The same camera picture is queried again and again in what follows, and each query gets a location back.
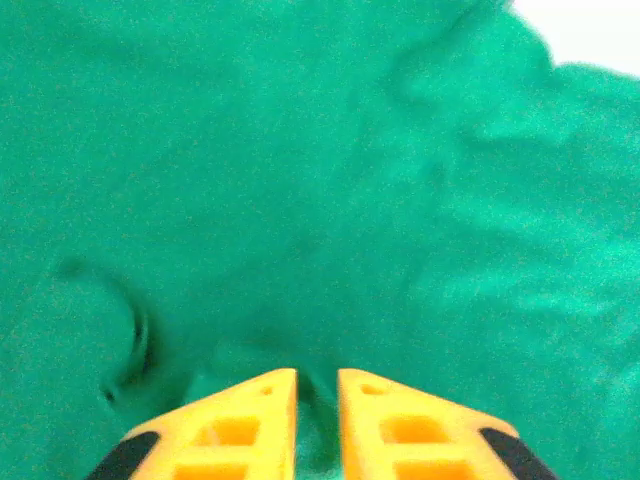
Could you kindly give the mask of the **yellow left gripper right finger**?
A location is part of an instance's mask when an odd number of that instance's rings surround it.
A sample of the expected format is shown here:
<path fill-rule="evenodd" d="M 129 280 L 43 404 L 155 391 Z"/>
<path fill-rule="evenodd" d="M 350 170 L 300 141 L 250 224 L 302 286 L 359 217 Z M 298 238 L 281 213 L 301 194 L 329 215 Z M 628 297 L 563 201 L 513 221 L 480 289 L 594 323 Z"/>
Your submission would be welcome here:
<path fill-rule="evenodd" d="M 348 480 L 555 476 L 501 419 L 362 370 L 340 370 L 337 386 Z"/>

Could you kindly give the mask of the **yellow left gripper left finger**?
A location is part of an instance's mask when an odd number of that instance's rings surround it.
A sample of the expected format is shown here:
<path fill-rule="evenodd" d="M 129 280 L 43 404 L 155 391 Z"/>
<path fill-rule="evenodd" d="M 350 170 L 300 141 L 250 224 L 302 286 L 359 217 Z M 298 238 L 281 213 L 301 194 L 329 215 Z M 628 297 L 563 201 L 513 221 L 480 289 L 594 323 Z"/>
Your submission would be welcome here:
<path fill-rule="evenodd" d="M 292 480 L 297 372 L 270 371 L 130 430 L 90 479 Z"/>

